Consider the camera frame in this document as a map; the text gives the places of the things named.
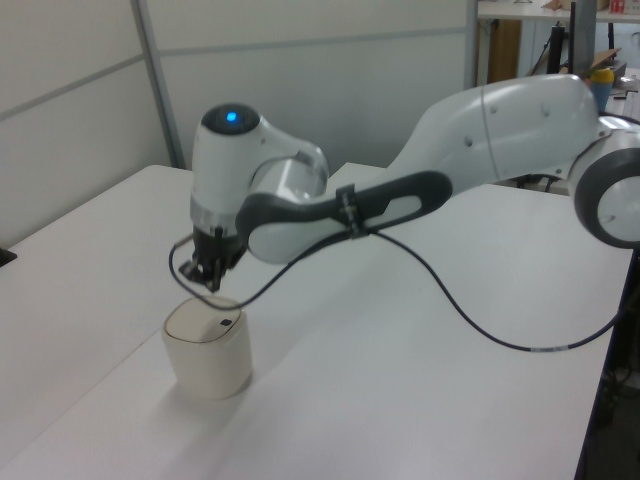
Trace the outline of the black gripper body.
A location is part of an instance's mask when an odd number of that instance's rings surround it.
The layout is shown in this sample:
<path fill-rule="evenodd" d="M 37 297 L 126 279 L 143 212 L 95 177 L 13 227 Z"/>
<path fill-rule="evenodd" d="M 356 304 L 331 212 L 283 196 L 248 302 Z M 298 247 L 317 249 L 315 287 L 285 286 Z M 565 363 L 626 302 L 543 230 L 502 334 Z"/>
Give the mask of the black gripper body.
<path fill-rule="evenodd" d="M 203 270 L 233 268 L 246 252 L 246 247 L 237 235 L 225 236 L 221 227 L 215 227 L 213 234 L 193 229 L 193 260 Z"/>

